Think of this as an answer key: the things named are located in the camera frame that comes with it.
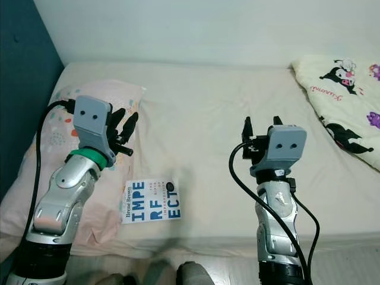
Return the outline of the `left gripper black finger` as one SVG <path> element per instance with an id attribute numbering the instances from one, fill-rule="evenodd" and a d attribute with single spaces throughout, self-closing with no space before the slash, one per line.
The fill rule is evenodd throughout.
<path id="1" fill-rule="evenodd" d="M 139 119 L 139 113 L 133 112 L 133 114 L 128 117 L 124 125 L 122 126 L 122 144 L 127 144 L 133 133 Z"/>
<path id="2" fill-rule="evenodd" d="M 117 111 L 111 112 L 108 116 L 108 141 L 116 141 L 119 131 L 118 125 L 125 116 L 125 109 L 119 108 Z"/>

